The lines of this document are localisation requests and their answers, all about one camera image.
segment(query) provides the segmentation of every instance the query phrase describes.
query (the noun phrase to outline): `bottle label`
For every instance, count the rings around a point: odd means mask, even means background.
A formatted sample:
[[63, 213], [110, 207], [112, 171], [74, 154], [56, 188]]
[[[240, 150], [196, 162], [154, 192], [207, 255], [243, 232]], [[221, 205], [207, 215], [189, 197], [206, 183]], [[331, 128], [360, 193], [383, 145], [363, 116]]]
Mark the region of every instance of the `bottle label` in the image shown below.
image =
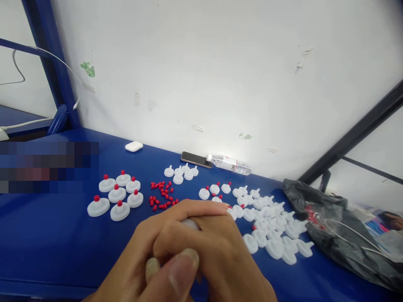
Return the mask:
[[238, 166], [238, 161], [236, 159], [232, 159], [227, 156], [224, 156], [224, 159], [222, 160], [222, 166], [221, 166], [222, 169], [234, 171], [237, 166]]

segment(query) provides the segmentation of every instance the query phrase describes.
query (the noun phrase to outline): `fingernail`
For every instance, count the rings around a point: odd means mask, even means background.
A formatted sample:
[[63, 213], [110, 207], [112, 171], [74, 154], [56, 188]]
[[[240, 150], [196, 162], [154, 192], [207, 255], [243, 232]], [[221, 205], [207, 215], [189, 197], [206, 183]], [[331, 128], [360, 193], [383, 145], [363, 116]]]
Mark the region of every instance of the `fingernail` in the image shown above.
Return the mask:
[[146, 282], [150, 282], [151, 277], [160, 270], [160, 263], [157, 258], [150, 258], [146, 263]]
[[183, 250], [173, 260], [168, 279], [179, 297], [182, 297], [192, 286], [198, 267], [199, 255], [193, 249]]

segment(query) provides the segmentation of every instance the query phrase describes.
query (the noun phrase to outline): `blue metal frame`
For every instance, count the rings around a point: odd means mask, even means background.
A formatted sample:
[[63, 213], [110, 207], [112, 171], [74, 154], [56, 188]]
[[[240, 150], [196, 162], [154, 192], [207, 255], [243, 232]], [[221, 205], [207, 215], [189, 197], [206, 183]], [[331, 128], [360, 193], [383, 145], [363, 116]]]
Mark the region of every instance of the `blue metal frame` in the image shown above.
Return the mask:
[[[21, 1], [36, 46], [49, 51], [65, 62], [50, 0]], [[0, 46], [17, 49], [40, 57], [53, 99], [58, 108], [58, 112], [49, 127], [48, 135], [66, 129], [81, 127], [78, 112], [73, 110], [76, 100], [71, 87], [67, 67], [47, 52], [39, 49], [27, 47], [1, 38]]]

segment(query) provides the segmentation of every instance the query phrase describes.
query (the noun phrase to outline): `black metal frame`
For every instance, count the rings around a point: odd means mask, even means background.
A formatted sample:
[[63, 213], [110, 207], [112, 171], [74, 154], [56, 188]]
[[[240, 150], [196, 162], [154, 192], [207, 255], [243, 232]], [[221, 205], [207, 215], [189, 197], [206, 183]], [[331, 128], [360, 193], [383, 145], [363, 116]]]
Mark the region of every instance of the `black metal frame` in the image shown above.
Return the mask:
[[[377, 103], [370, 112], [368, 112], [358, 123], [356, 123], [336, 144], [333, 145], [316, 163], [314, 163], [298, 180], [310, 185], [322, 174], [324, 174], [331, 166], [333, 166], [340, 158], [347, 160], [345, 155], [353, 149], [358, 143], [366, 138], [372, 131], [379, 127], [392, 114], [394, 114], [403, 105], [403, 80], [396, 85], [379, 103]], [[370, 166], [354, 161], [365, 169], [374, 173], [378, 171], [388, 179], [394, 180], [398, 177], [382, 172]]]

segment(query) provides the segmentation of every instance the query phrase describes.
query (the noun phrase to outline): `wall mark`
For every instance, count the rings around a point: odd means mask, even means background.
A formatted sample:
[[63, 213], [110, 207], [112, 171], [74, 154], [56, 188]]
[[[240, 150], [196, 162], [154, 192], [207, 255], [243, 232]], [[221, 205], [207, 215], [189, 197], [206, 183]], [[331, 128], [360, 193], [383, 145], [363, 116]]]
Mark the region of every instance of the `wall mark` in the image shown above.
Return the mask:
[[80, 64], [81, 68], [83, 68], [85, 70], [85, 72], [87, 73], [87, 75], [91, 78], [95, 77], [95, 68], [93, 66], [92, 63], [90, 62], [83, 62], [82, 64]]

